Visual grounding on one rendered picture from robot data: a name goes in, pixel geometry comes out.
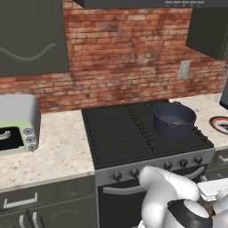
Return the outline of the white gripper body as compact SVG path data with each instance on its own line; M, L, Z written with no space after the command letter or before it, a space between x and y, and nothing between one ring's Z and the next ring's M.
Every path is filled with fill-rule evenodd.
M228 178L198 183L201 198L215 201L228 194Z

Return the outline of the dark blue pot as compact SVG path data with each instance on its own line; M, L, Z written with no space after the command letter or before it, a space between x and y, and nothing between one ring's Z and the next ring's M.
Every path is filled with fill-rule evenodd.
M156 131L174 139L189 136L196 118L196 113L180 102L162 103L153 111L153 125Z

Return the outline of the dark grey drawer front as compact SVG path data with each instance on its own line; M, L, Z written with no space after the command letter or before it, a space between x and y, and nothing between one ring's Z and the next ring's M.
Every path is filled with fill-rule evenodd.
M3 209L4 201L9 203L33 199L37 193L37 202L15 208ZM94 199L94 176L84 176L68 181L38 185L26 189L0 193L0 217L23 212L35 206L47 205L64 200L88 201L89 211L96 216Z
M211 163L208 165L205 177L208 180L228 178L228 162L222 162L218 157L228 157L228 149L217 151Z

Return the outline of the black red white plate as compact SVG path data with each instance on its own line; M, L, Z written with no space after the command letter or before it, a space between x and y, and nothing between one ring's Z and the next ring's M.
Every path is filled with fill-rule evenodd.
M218 132L228 134L228 118L223 116L212 117L209 124Z

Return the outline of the dark appliance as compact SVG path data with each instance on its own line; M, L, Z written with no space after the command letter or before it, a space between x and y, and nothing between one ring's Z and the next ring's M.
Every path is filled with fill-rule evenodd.
M226 83L224 90L222 92L219 104L225 108L226 110L228 110L228 82Z

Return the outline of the black gas stove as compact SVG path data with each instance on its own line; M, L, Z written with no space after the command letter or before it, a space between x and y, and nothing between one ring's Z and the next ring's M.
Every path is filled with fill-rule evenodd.
M200 165L211 162L215 147L201 131L194 127L183 139L166 138L153 126L153 110L168 100L154 100L96 107L82 110L87 139L95 169L121 166L136 162L170 161L180 166L197 166L194 159L203 158Z

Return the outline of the black oven door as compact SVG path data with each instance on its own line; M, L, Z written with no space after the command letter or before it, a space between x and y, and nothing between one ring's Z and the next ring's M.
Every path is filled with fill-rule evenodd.
M184 177L184 181L183 183L180 183L180 186L186 187L189 190L200 181L200 178L204 175L205 171L200 177L193 180L186 178L185 176L195 172L201 167L206 170L207 165L190 165L189 167L181 168L173 164L173 167L169 171L164 168L164 165L155 161L136 162L114 167L97 167L95 169L95 183L97 188L100 228L135 228L139 224L146 190L131 195L113 195L104 193L103 188L128 188L140 185L139 176L133 178L129 174L129 171L133 168L137 168L140 174L145 167L161 169L163 173L172 178L176 177L179 179L179 176ZM122 179L118 183L112 179L112 175L116 172L122 174Z

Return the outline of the dark grey base cupboard door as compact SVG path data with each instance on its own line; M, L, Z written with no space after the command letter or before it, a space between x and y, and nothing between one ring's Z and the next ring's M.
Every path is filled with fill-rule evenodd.
M30 222L25 213L12 213L7 215L0 215L0 228L20 228L19 218L24 215L24 222L26 228L31 228Z
M39 228L97 228L94 196L64 199L29 210L37 212Z

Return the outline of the dark grey range hood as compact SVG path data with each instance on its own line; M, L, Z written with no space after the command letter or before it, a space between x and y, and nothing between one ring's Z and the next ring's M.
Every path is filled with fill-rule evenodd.
M228 0L73 0L85 9L228 8Z

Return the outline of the grey green toaster oven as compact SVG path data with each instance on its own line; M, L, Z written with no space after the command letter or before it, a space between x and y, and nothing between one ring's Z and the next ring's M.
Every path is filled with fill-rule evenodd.
M35 151L41 112L32 94L0 95L0 156Z

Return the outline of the grey wall socket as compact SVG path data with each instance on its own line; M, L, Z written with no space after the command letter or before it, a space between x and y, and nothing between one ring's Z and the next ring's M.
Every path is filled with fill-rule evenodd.
M180 63L180 68L178 71L178 78L179 79L186 79L188 77L190 63L191 63L190 61L182 61Z

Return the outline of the dark grey wall cupboard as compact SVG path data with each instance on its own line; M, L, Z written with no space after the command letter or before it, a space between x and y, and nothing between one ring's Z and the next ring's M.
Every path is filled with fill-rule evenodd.
M216 60L228 60L228 8L194 8L187 47Z

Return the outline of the dark grey wall cupboard door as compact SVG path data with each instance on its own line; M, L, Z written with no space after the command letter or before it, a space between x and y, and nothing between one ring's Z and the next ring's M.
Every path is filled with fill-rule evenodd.
M0 77L69 71L62 0L0 0L0 47L35 61L17 61L0 53Z

